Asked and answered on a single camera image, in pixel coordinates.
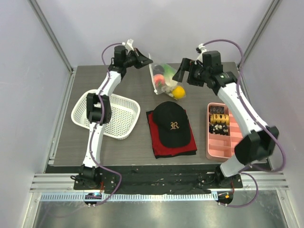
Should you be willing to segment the clear zip top bag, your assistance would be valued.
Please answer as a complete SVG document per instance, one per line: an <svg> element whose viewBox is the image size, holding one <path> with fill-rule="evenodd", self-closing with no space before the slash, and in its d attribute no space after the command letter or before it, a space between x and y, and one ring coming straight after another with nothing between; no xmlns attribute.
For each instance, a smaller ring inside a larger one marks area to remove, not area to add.
<svg viewBox="0 0 304 228"><path fill-rule="evenodd" d="M173 80L177 70L169 64L160 62L150 53L148 57L153 61L149 64L149 71L154 93L156 95L166 94L175 100L183 99L186 96L186 91L182 83Z"/></svg>

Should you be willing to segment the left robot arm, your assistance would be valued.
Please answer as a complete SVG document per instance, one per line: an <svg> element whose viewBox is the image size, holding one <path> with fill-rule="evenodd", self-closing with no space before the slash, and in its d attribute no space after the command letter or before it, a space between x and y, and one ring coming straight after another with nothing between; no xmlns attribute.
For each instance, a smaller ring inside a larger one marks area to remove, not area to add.
<svg viewBox="0 0 304 228"><path fill-rule="evenodd" d="M101 185L100 151L105 129L112 117L110 96L124 78L127 68L140 69L152 63L137 48L133 40L114 43L106 49L114 47L114 56L107 68L106 77L95 93L86 96L86 117L89 121L89 139L83 164L75 183L92 190Z"/></svg>

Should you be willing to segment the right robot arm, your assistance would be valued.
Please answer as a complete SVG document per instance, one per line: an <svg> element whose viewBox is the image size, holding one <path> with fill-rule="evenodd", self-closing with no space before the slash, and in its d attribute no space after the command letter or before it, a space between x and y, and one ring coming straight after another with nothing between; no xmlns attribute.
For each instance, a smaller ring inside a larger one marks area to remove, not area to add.
<svg viewBox="0 0 304 228"><path fill-rule="evenodd" d="M263 160L273 154L279 130L269 126L253 109L247 99L242 98L238 77L225 72L218 51L205 51L196 60L183 58L173 80L182 82L188 72L187 83L194 86L207 85L232 112L242 133L242 140L235 146L235 153L215 169L217 186L228 186L232 178L247 165Z"/></svg>

